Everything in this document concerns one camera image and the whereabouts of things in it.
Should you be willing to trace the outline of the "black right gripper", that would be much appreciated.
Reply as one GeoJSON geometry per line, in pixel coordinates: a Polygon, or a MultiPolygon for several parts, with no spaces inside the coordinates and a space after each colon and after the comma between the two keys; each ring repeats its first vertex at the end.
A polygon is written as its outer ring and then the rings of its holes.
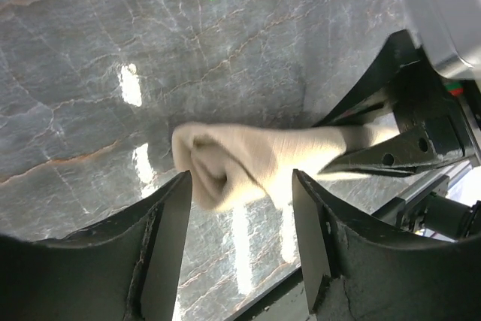
{"type": "Polygon", "coordinates": [[[409,177],[465,160],[480,165],[480,148],[459,101],[419,61],[406,29],[387,37],[352,89],[315,125],[362,125],[392,110],[399,135],[340,156],[322,172],[409,177]]]}

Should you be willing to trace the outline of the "beige cloth napkin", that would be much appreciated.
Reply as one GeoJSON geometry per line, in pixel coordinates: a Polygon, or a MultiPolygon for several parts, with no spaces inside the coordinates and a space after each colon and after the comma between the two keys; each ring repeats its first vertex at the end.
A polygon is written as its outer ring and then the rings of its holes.
{"type": "Polygon", "coordinates": [[[281,130],[186,123],[173,132],[172,153],[177,171],[190,172],[199,207],[221,212],[269,196],[280,209],[292,200],[295,169],[314,180],[361,179],[362,174],[324,169],[345,153],[398,133],[374,124],[281,130]]]}

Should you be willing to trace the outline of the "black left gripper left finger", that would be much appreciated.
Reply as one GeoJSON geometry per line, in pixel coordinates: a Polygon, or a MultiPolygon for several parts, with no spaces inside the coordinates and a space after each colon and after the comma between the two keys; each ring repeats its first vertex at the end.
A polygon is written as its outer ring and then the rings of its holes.
{"type": "Polygon", "coordinates": [[[65,238],[1,237],[3,320],[170,320],[192,201],[189,172],[65,238]]]}

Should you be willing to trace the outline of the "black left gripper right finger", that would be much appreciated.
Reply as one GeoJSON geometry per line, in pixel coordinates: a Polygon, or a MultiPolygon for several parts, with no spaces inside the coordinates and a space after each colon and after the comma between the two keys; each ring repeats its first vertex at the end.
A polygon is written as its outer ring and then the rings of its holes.
{"type": "Polygon", "coordinates": [[[427,238],[332,195],[303,171],[292,194],[307,307],[319,320],[478,320],[480,207],[429,195],[427,238]]]}

